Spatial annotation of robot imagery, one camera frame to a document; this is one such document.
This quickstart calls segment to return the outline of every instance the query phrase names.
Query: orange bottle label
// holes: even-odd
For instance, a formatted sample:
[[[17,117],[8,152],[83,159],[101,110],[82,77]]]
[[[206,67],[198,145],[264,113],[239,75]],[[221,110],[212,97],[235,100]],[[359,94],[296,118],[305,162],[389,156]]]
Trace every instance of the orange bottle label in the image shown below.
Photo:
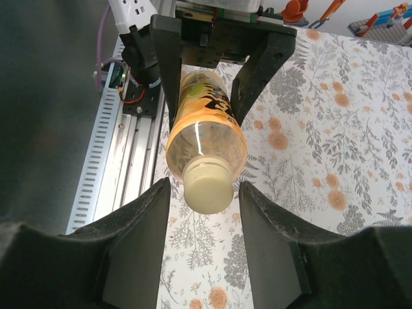
[[[211,79],[220,78],[213,72],[207,72],[205,80],[198,79],[198,83],[185,86],[184,79],[182,82],[182,91],[180,93],[180,104],[176,115],[176,120],[172,128],[169,143],[185,127],[191,126],[197,122],[217,122],[230,126],[243,137],[243,133],[234,118],[229,98],[226,93],[218,86],[211,84]]]

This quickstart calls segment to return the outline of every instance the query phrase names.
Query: white bottle cap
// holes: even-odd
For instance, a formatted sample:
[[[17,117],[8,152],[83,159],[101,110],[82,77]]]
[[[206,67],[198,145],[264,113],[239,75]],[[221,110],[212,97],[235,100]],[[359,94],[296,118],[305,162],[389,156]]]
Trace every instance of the white bottle cap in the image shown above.
[[[183,172],[187,205],[201,214],[224,211],[233,200],[233,179],[229,164],[215,156],[200,156]]]

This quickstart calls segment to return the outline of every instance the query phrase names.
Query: purple cable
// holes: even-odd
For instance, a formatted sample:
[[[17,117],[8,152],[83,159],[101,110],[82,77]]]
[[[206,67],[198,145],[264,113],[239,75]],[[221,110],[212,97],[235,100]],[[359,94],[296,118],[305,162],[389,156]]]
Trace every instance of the purple cable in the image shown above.
[[[97,91],[102,91],[102,41],[104,33],[104,25],[108,19],[110,13],[110,5],[107,5],[104,10],[103,16],[100,20],[97,32],[97,52],[96,52],[96,63],[97,63],[97,73],[96,73],[96,88]]]

